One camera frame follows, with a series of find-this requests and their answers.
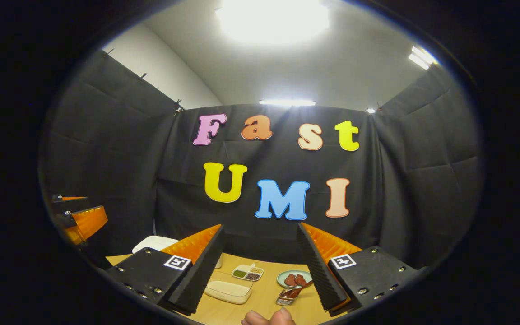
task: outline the ceiling light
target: ceiling light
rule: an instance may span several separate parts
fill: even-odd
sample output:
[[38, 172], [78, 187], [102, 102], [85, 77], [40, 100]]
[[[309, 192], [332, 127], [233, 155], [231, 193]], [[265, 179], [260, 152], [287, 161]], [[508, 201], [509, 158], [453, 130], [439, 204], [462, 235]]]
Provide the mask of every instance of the ceiling light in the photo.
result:
[[411, 53], [409, 55], [409, 59], [412, 61], [412, 62], [415, 62], [416, 64], [418, 64], [419, 66], [421, 66], [421, 68], [427, 70], [429, 68], [429, 65], [426, 64], [421, 58], [417, 57], [416, 55], [414, 55], [413, 53]]
[[423, 61], [425, 61], [428, 65], [431, 65], [435, 62], [435, 58], [431, 54], [428, 54], [427, 52], [423, 52], [416, 47], [413, 46], [413, 53], [417, 55], [417, 57], [421, 58]]
[[242, 42], [301, 41], [328, 28], [328, 9], [316, 0], [225, 0], [216, 10], [222, 28]]
[[281, 105], [281, 106], [314, 106], [316, 102], [306, 101], [302, 99], [270, 99], [268, 101], [259, 101], [262, 105]]

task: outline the meat slice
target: meat slice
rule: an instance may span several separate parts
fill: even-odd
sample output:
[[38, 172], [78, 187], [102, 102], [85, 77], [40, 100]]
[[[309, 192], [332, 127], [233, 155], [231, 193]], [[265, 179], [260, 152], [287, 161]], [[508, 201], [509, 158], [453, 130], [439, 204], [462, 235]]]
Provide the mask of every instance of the meat slice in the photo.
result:
[[287, 276], [287, 278], [284, 280], [284, 283], [287, 285], [287, 286], [291, 286], [291, 287], [295, 287], [297, 286], [298, 284], [296, 284], [296, 281], [294, 280], [294, 275], [293, 274], [289, 274]]
[[299, 285], [299, 286], [306, 286], [306, 280], [304, 280], [304, 276], [302, 275], [297, 275], [296, 279], [295, 279], [296, 283]]

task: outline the blue letter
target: blue letter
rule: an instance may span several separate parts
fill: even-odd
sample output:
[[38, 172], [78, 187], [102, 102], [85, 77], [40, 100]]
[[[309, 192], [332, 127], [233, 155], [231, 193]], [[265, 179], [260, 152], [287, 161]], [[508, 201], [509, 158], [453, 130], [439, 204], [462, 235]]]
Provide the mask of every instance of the blue letter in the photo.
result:
[[262, 194], [260, 195], [260, 209], [256, 211], [258, 218], [271, 218], [270, 206], [276, 215], [280, 218], [290, 206], [290, 210], [285, 215], [288, 220], [304, 220], [304, 203], [306, 201], [306, 191], [310, 188], [310, 184], [305, 181], [295, 181], [290, 185], [286, 195], [282, 196], [282, 192], [278, 185], [272, 179], [262, 179], [258, 181]]

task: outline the finger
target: finger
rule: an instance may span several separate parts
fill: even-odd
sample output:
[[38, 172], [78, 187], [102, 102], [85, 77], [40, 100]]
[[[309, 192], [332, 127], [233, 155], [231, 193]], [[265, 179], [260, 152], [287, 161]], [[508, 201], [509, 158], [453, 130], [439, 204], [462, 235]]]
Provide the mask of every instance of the finger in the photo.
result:
[[270, 325], [296, 325], [296, 323], [290, 312], [283, 307], [272, 315]]
[[270, 321], [268, 321], [268, 319], [262, 317], [262, 315], [255, 311], [247, 312], [244, 320], [247, 321], [250, 325], [270, 325]]

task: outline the white wall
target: white wall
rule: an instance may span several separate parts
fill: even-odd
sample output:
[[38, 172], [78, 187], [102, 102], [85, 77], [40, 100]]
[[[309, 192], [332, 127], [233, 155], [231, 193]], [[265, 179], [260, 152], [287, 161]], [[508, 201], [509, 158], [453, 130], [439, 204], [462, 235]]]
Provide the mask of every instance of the white wall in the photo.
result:
[[138, 24], [103, 47], [110, 56], [174, 101], [181, 99], [185, 109], [219, 106], [222, 103], [189, 66], [155, 35]]

